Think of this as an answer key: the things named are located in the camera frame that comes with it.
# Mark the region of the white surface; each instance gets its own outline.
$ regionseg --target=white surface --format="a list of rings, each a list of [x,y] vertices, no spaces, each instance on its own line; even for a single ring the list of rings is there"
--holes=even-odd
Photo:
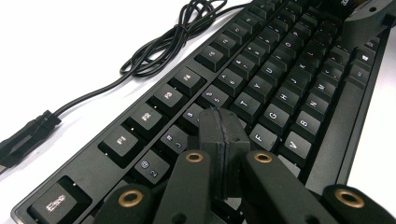
[[[0,2],[0,140],[9,138],[46,109],[54,112],[116,80],[120,67],[140,46],[177,23],[182,2]],[[227,6],[246,2],[231,1]],[[192,40],[161,75],[128,82],[62,116],[63,124],[43,145],[20,165],[0,175],[0,223],[13,223],[9,213],[15,204],[210,34]],[[392,49],[394,61],[395,47]],[[350,183],[396,216],[392,202],[396,199],[392,193],[396,189],[392,184],[392,171],[396,170],[392,127],[396,119],[389,119],[394,117],[387,111],[389,106],[395,111],[396,80],[391,80],[389,73],[396,68],[395,64],[389,65],[393,68],[388,72],[381,70],[380,78],[388,77],[375,89]]]

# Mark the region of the keyboard frame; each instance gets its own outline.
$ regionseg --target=keyboard frame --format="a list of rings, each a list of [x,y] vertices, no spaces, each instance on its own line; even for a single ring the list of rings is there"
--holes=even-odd
[[[69,176],[73,181],[75,181],[83,190],[89,187],[93,189],[98,189],[98,185],[96,182],[90,181],[90,179],[86,178],[86,175],[82,175],[79,171],[78,167],[75,166],[75,163],[79,163],[83,158],[87,158],[87,160],[92,160],[91,156],[98,158],[100,161],[108,161],[113,165],[107,166],[111,168],[111,171],[104,169],[103,172],[111,173],[113,179],[107,180],[105,186],[101,186],[101,189],[106,189],[106,193],[100,192],[90,192],[89,196],[92,198],[91,205],[78,217],[75,221],[76,223],[81,222],[84,218],[92,211],[92,209],[99,204],[103,200],[103,198],[109,193],[109,189],[113,189],[117,183],[122,179],[123,176],[126,175],[131,169],[134,168],[134,165],[141,159],[143,155],[161,138],[164,132],[166,132],[175,122],[176,120],[182,115],[182,113],[193,103],[195,102],[196,98],[199,97],[200,93],[204,91],[209,85],[212,84],[213,80],[217,78],[217,76],[229,65],[229,63],[224,64],[220,70],[216,73],[210,71],[203,65],[199,64],[194,60],[195,56],[197,56],[207,45],[212,43],[219,34],[223,33],[229,26],[229,24],[234,23],[237,20],[238,15],[247,11],[248,8],[244,8],[234,17],[232,17],[227,23],[222,25],[212,36],[210,36],[204,44],[202,44],[199,48],[194,50],[186,59],[180,62],[175,68],[173,68],[167,75],[165,75],[161,80],[159,80],[149,91],[147,91],[142,97],[136,100],[131,106],[129,106],[124,112],[122,112],[116,119],[114,119],[110,124],[108,124],[99,134],[97,134],[87,145],[85,145],[78,153],[76,153],[70,160],[68,160],[64,165],[62,165],[57,171],[55,171],[50,177],[48,177],[43,183],[41,183],[36,189],[34,189],[28,196],[26,196],[21,202],[19,202],[11,211],[12,218],[17,222],[35,222],[27,213],[29,206],[39,198],[46,190],[48,190],[53,184],[55,184],[59,179],[63,176]],[[251,39],[255,37],[260,31],[256,31],[248,40],[247,42],[242,45],[237,52],[233,54],[233,57],[228,59],[230,62],[234,59],[249,43]],[[350,168],[352,166],[353,158],[356,153],[356,149],[359,143],[361,130],[364,124],[364,120],[367,114],[368,106],[370,104],[370,100],[373,94],[375,81],[378,75],[379,67],[382,61],[383,53],[385,51],[385,46],[387,44],[389,36],[389,29],[387,29],[383,37],[381,38],[380,45],[377,51],[377,56],[375,57],[375,64],[373,70],[371,72],[370,79],[368,81],[362,102],[361,102],[361,109],[355,121],[355,125],[349,140],[348,147],[346,149],[346,155],[344,157],[341,170],[339,171],[339,176],[337,178],[337,183],[345,184],[347,182],[347,177],[350,172]],[[204,73],[200,73],[200,76],[206,79],[206,84],[193,96],[190,98],[189,102],[186,103],[180,111],[178,111],[175,116],[168,121],[168,123],[163,126],[162,130],[156,134],[156,136],[147,143],[145,148],[131,161],[131,163],[126,166],[125,168],[120,168],[116,163],[112,160],[109,160],[105,154],[98,148],[99,144],[111,133],[114,129],[120,126],[125,120],[127,120],[130,115],[136,111],[138,106],[142,103],[145,103],[149,100],[149,98],[164,84],[167,83],[173,75],[184,66],[189,67],[192,71],[200,71],[204,70]]]

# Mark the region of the keyboard cable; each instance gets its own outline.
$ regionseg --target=keyboard cable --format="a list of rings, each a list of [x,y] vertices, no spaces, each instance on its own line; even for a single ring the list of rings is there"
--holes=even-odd
[[[212,3],[221,2],[214,7]],[[229,7],[219,12],[227,0],[191,0],[179,13],[178,24],[164,35],[141,47],[120,69],[121,77],[113,83],[92,91],[62,106],[54,113],[48,110],[26,123],[8,139],[0,143],[0,174],[20,163],[30,152],[41,145],[57,125],[60,116],[70,108],[94,96],[112,90],[128,77],[151,77],[159,74],[185,46],[188,40],[206,31],[216,20],[244,5]]]

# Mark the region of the black keyboard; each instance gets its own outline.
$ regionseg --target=black keyboard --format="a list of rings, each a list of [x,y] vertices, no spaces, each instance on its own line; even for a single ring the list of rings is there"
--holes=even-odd
[[[342,21],[309,2],[247,5],[17,204],[13,219],[92,223],[115,189],[159,186],[211,106],[238,115],[254,147],[311,191],[346,183],[389,32],[352,50],[339,40]],[[226,223],[244,220],[227,202],[211,207]]]

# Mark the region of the cable plug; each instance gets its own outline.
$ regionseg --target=cable plug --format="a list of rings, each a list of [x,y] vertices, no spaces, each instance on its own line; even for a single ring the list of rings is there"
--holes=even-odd
[[[17,133],[0,143],[0,174],[18,164],[25,156],[38,147],[61,120],[48,110],[43,115],[29,121]]]

